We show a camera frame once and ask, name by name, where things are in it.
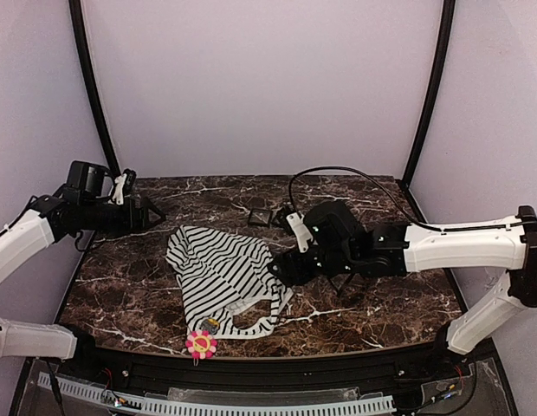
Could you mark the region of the black white striped garment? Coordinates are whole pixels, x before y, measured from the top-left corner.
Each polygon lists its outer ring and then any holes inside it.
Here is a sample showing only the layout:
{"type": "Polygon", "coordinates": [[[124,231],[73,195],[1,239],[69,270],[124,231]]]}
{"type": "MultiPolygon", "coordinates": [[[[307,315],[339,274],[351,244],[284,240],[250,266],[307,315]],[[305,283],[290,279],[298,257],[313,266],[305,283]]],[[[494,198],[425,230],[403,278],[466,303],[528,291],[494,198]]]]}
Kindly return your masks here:
{"type": "Polygon", "coordinates": [[[256,339],[271,335],[279,314],[294,295],[270,271],[269,247],[256,237],[198,226],[181,226],[168,237],[166,261],[182,293],[188,331],[199,331],[212,319],[218,339],[256,339]],[[247,328],[234,316],[268,301],[270,310],[247,328]]]}

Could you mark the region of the round yellow grey brooch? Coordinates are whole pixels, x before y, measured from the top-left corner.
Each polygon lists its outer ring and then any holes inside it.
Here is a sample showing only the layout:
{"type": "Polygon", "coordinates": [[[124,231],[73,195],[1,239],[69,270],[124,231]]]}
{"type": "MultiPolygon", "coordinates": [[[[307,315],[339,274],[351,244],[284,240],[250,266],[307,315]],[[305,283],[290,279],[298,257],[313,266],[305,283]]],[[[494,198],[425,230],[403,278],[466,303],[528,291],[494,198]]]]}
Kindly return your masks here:
{"type": "Polygon", "coordinates": [[[200,323],[200,329],[206,331],[211,335],[215,335],[220,329],[220,322],[215,318],[205,318],[200,323]]]}

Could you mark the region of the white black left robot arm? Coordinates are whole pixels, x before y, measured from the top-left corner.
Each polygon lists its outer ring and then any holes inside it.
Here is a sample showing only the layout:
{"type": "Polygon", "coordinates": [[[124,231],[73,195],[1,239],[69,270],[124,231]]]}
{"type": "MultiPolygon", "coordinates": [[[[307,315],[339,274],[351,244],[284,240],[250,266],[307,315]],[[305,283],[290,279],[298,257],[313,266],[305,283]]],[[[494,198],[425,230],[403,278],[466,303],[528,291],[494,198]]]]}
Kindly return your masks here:
{"type": "MultiPolygon", "coordinates": [[[[66,182],[52,195],[31,198],[0,230],[0,285],[20,266],[64,237],[76,242],[86,231],[117,237],[148,231],[166,215],[149,199],[135,198],[135,171],[115,175],[105,166],[74,161],[66,182]]],[[[91,335],[60,324],[18,322],[0,317],[0,358],[81,359],[91,335]]]]}

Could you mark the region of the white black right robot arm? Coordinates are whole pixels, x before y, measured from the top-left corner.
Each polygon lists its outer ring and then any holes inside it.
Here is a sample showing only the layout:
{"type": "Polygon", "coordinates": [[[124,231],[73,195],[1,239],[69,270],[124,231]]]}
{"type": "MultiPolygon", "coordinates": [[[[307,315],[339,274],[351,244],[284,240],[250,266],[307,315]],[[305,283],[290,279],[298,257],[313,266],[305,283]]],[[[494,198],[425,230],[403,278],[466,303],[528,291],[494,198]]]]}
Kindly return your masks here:
{"type": "Polygon", "coordinates": [[[445,324],[435,351],[470,353],[503,323],[537,309],[537,216],[522,205],[514,216],[467,224],[380,224],[367,230],[341,201],[288,215],[296,246],[268,271],[288,287],[317,276],[406,276],[436,269],[502,268],[495,286],[461,317],[445,324]]]}

